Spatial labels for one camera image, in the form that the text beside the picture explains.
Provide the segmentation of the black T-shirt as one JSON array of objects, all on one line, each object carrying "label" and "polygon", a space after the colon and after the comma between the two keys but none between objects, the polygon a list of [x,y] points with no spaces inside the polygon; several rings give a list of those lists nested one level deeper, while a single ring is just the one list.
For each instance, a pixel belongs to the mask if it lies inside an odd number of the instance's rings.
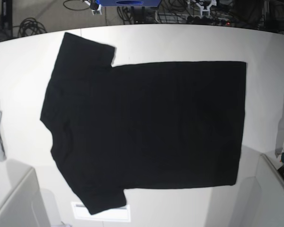
[{"label": "black T-shirt", "polygon": [[112,67],[115,48],[65,33],[41,121],[57,168],[89,213],[125,189],[234,185],[245,119],[241,61]]}]

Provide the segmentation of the white slotted table plate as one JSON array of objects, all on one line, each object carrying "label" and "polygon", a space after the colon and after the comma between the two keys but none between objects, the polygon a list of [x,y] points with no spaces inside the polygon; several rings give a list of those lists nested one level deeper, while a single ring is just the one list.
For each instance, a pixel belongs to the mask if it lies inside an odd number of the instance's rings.
[{"label": "white slotted table plate", "polygon": [[120,208],[109,209],[95,215],[91,215],[81,202],[71,202],[75,219],[104,221],[104,222],[131,222],[130,205]]}]

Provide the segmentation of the blue box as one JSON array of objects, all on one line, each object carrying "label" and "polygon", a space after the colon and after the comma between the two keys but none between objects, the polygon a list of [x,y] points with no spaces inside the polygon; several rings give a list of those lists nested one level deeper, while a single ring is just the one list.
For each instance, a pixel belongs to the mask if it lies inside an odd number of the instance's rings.
[{"label": "blue box", "polygon": [[161,3],[161,0],[97,0],[96,3],[104,7],[117,7],[117,6],[157,7]]}]

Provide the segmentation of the white left partition panel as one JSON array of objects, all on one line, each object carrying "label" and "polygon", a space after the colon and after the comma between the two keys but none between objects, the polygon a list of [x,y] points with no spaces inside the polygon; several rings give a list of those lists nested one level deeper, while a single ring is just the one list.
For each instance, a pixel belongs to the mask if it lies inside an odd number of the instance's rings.
[{"label": "white left partition panel", "polygon": [[36,171],[29,168],[0,204],[0,227],[49,227]]}]

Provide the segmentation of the white partition panel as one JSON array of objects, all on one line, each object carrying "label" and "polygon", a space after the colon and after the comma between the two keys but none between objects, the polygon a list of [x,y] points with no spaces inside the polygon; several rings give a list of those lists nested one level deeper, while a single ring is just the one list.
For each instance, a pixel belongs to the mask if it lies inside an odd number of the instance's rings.
[{"label": "white partition panel", "polygon": [[29,168],[0,204],[0,227],[49,227],[36,171]]},{"label": "white partition panel", "polygon": [[261,194],[253,226],[284,227],[284,180],[264,154],[258,160],[256,179]]}]

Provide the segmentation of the white right partition panel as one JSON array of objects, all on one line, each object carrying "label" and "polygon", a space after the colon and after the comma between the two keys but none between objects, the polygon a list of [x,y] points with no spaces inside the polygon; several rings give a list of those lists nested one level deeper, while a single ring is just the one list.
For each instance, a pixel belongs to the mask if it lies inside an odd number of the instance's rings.
[{"label": "white right partition panel", "polygon": [[264,154],[258,160],[256,179],[261,194],[253,226],[284,227],[284,180]]}]

